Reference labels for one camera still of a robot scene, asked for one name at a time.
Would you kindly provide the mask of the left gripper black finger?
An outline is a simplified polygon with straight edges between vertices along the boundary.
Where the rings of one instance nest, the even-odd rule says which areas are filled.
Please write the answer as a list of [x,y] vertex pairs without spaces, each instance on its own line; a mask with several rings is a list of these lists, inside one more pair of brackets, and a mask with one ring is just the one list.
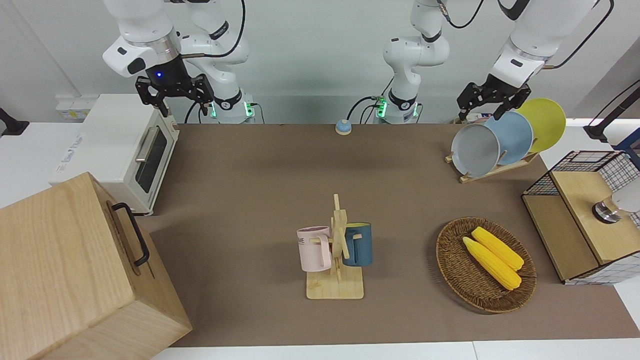
[[498,107],[494,110],[494,119],[500,120],[500,118],[508,111],[519,109],[521,105],[525,103],[531,94],[529,86],[522,86],[518,91],[512,95],[500,95],[498,97]]
[[471,110],[487,104],[489,99],[490,90],[487,88],[486,83],[469,82],[456,99],[459,107],[458,119],[460,121],[465,120]]

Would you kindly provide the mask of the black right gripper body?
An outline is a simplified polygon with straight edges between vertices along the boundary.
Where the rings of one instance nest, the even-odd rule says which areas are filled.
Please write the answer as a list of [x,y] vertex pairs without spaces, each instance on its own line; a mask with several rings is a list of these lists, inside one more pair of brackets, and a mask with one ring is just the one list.
[[166,97],[189,98],[192,77],[186,69],[182,55],[178,55],[167,63],[148,68],[145,73],[154,84],[165,87]]

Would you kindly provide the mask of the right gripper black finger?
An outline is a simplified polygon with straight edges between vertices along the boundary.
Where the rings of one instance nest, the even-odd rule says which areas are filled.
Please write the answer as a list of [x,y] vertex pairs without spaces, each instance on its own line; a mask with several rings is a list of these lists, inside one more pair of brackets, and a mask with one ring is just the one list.
[[165,102],[166,88],[163,85],[155,84],[146,76],[138,76],[135,89],[142,104],[153,106],[163,117],[169,116],[170,111]]
[[209,113],[210,104],[214,101],[214,90],[206,74],[190,78],[189,99],[199,105],[202,116]]

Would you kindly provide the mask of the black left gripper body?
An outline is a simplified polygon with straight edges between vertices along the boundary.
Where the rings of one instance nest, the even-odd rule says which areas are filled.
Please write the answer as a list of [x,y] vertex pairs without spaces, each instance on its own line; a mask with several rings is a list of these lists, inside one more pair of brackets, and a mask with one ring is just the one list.
[[487,75],[486,89],[491,95],[498,97],[510,98],[518,94],[528,97],[531,94],[531,89],[528,84],[524,83],[520,87],[516,87],[494,75]]

